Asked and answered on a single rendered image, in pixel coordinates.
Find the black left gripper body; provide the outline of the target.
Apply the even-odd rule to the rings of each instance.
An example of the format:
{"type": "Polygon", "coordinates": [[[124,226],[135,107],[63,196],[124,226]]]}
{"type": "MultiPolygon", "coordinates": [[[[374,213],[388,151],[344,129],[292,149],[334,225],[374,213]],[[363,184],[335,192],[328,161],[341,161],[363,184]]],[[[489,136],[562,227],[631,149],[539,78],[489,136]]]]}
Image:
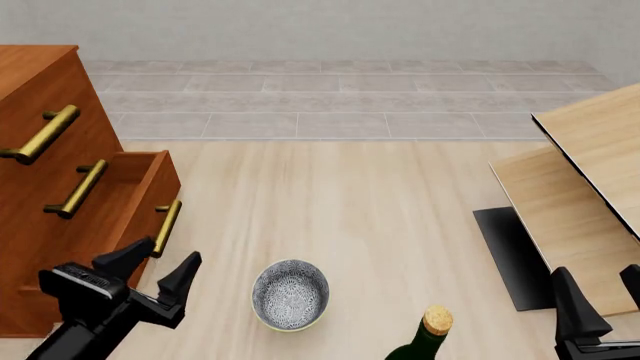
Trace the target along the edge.
{"type": "Polygon", "coordinates": [[[62,278],[52,269],[39,272],[39,285],[43,293],[58,300],[63,320],[73,320],[89,328],[105,326],[122,316],[135,323],[152,323],[174,329],[184,318],[186,305],[163,305],[158,302],[158,296],[147,296],[119,278],[97,273],[110,281],[113,299],[62,278]]]}

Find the wooden cabinet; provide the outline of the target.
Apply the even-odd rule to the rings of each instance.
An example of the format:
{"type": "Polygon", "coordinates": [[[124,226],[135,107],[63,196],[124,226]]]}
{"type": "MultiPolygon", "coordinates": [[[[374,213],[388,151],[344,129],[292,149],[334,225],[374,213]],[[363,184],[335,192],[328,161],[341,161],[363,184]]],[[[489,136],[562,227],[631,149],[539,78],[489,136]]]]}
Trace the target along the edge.
{"type": "Polygon", "coordinates": [[[168,152],[125,152],[72,45],[0,45],[0,338],[61,320],[38,272],[150,237],[180,212],[168,152]]]}

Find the plain wooden drawer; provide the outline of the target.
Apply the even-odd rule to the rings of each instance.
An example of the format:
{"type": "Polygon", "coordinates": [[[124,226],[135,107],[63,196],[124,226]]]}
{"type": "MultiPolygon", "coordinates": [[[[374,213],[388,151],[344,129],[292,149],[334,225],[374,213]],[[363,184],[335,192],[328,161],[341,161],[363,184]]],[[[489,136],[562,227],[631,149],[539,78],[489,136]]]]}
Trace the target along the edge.
{"type": "Polygon", "coordinates": [[[43,208],[65,203],[92,166],[122,150],[99,101],[0,106],[0,245],[55,225],[43,208]]]}
{"type": "MultiPolygon", "coordinates": [[[[85,165],[108,159],[122,150],[76,47],[46,56],[27,56],[27,47],[5,47],[0,52],[0,149],[23,146],[48,123],[45,111],[71,104],[80,116],[31,165],[85,165]]],[[[17,163],[0,158],[2,163],[17,163]]]]}

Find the pale wooden shelf rack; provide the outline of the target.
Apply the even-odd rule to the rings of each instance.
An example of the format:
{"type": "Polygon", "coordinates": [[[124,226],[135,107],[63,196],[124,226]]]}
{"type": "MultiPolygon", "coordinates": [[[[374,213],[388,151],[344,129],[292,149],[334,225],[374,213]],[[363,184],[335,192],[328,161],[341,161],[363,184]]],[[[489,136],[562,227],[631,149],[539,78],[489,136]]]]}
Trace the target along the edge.
{"type": "Polygon", "coordinates": [[[638,310],[640,83],[531,117],[542,149],[489,166],[547,269],[566,267],[604,317],[638,310]]]}

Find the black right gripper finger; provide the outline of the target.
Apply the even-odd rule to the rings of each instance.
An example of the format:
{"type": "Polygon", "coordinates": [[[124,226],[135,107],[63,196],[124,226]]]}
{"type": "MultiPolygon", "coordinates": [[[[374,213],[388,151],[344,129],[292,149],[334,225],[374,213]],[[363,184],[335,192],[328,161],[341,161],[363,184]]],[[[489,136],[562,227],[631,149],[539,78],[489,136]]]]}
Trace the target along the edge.
{"type": "Polygon", "coordinates": [[[631,264],[620,272],[626,290],[634,301],[640,301],[640,265],[631,264]]]}
{"type": "Polygon", "coordinates": [[[566,267],[551,273],[556,306],[556,340],[597,339],[612,326],[601,317],[586,299],[566,267]]]}

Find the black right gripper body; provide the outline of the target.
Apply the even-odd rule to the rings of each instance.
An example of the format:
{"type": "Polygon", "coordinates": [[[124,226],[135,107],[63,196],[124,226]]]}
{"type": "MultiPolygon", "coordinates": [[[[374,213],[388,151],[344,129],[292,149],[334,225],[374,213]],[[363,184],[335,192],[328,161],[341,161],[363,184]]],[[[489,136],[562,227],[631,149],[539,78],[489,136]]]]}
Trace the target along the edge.
{"type": "Polygon", "coordinates": [[[585,344],[575,339],[556,339],[554,350],[559,360],[640,360],[640,340],[600,341],[587,338],[585,344]]]}

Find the open wooden drawer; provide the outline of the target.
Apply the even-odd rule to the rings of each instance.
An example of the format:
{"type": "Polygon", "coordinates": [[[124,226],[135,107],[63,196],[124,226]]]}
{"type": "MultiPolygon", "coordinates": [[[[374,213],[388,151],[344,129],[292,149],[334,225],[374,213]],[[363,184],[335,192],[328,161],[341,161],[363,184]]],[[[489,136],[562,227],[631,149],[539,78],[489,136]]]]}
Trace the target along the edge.
{"type": "Polygon", "coordinates": [[[70,219],[44,211],[59,205],[94,158],[45,156],[25,166],[0,161],[0,338],[42,338],[60,320],[55,299],[41,293],[38,272],[156,236],[180,181],[168,152],[119,152],[70,219]]]}

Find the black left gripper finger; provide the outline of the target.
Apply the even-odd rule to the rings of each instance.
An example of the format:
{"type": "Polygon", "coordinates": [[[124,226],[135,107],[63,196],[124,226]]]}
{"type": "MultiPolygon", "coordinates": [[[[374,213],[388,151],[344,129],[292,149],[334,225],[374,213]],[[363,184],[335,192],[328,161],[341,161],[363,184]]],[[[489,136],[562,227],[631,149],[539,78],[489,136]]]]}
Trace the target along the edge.
{"type": "Polygon", "coordinates": [[[154,248],[155,240],[146,236],[125,248],[101,254],[91,263],[98,272],[128,281],[141,263],[150,257],[154,248]]]}
{"type": "Polygon", "coordinates": [[[157,300],[163,305],[186,305],[191,285],[202,263],[199,251],[193,251],[169,275],[157,281],[157,300]]]}

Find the grey patterned bowl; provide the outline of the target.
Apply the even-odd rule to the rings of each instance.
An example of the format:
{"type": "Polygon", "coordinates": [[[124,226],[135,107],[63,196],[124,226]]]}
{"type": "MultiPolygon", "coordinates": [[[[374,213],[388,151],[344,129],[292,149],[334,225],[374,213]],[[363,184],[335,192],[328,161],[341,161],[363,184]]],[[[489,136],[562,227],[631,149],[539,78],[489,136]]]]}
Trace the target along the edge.
{"type": "Polygon", "coordinates": [[[278,332],[300,332],[322,317],[330,301],[323,272],[304,260],[285,259],[255,279],[251,305],[256,317],[278,332]]]}

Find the green glass bottle with cork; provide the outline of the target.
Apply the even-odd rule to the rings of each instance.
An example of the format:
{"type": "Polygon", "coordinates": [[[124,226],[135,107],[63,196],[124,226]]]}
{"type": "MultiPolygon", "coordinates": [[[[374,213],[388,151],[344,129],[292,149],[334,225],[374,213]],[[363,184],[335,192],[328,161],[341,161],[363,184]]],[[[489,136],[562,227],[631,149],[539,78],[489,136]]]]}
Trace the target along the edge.
{"type": "Polygon", "coordinates": [[[430,305],[420,320],[413,340],[393,350],[385,360],[435,360],[453,323],[453,315],[447,308],[430,305]]]}

